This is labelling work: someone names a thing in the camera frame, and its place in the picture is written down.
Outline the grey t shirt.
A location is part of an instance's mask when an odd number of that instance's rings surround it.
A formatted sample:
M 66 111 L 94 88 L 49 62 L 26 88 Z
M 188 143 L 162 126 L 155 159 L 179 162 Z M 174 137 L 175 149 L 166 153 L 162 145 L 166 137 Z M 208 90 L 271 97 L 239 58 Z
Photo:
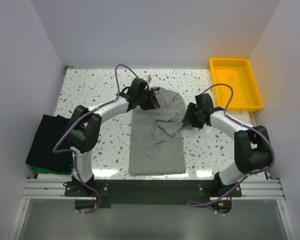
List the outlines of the grey t shirt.
M 159 109 L 132 111 L 128 173 L 132 176 L 184 174 L 181 135 L 186 105 L 172 90 L 156 87 Z

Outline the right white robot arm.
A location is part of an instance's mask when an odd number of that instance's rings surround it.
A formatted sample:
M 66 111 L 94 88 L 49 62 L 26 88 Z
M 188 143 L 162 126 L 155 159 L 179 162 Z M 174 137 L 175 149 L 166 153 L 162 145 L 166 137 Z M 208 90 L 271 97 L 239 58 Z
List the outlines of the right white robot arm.
M 195 101 L 188 105 L 182 122 L 198 129 L 205 125 L 219 129 L 234 141 L 234 162 L 214 175 L 212 189 L 217 196 L 225 196 L 230 185 L 272 166 L 274 150 L 264 126 L 243 123 L 214 107 L 208 93 L 195 96 Z

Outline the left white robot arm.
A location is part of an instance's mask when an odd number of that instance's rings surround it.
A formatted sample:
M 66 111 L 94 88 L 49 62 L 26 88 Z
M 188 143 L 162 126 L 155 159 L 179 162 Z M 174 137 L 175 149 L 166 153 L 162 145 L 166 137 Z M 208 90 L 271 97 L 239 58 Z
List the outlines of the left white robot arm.
M 90 181 L 94 178 L 91 151 L 98 142 L 102 124 L 136 107 L 144 111 L 160 108 L 155 90 L 138 77 L 119 92 L 116 99 L 91 107 L 78 105 L 74 109 L 67 126 L 66 140 L 73 156 L 72 176 L 78 181 L 75 189 L 82 196 L 89 196 L 94 190 Z

